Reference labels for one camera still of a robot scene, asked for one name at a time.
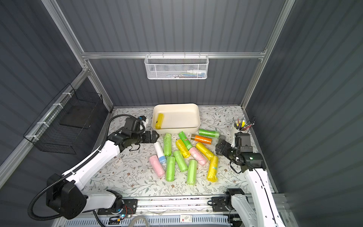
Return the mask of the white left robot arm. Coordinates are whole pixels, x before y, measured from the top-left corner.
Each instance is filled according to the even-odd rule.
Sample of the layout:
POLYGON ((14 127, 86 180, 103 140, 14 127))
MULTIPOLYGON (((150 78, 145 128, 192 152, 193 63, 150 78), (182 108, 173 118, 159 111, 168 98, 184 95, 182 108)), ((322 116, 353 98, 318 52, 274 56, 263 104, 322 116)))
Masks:
POLYGON ((48 221, 64 217, 73 219, 84 212, 99 209, 111 209, 118 215, 125 209, 123 197, 114 190, 107 189, 101 193, 87 194, 83 192, 86 183, 111 159, 121 154, 132 145, 154 144, 160 135, 156 131, 146 130, 148 119, 142 115, 135 117, 123 115, 125 125, 116 131, 106 132, 101 145, 84 160, 62 175, 54 174, 47 180, 47 186, 30 202, 27 208, 28 216, 36 221, 48 221), (41 196, 46 196, 46 205, 56 214, 39 216, 34 212, 34 206, 41 196))

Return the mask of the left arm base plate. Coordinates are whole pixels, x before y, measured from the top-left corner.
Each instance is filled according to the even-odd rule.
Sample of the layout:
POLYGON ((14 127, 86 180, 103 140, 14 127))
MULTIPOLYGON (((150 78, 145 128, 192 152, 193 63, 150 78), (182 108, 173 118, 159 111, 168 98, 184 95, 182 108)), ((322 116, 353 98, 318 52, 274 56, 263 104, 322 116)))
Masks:
POLYGON ((138 207, 137 199, 123 199, 116 201, 115 204, 108 209, 99 209, 98 215, 133 215, 138 207))

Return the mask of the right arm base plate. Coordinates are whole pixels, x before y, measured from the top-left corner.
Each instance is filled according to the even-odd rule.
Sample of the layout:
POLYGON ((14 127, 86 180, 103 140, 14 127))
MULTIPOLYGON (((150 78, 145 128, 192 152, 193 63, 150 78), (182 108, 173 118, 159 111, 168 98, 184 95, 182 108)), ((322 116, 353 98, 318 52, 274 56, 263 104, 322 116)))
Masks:
POLYGON ((212 197, 208 202, 214 212, 233 211, 231 197, 228 195, 212 197))

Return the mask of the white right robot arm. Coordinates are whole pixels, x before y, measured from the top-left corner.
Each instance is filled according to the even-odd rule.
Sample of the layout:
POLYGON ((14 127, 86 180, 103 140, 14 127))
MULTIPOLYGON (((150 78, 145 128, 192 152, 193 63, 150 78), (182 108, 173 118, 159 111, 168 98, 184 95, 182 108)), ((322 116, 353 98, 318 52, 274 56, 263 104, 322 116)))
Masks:
POLYGON ((254 208, 240 188, 228 188, 224 204, 230 211, 236 211, 245 227, 284 227, 272 192, 269 188, 268 174, 263 156, 253 152, 250 136, 236 133, 234 144, 220 136, 215 146, 216 154, 229 160, 231 169, 243 174, 248 181, 254 208))

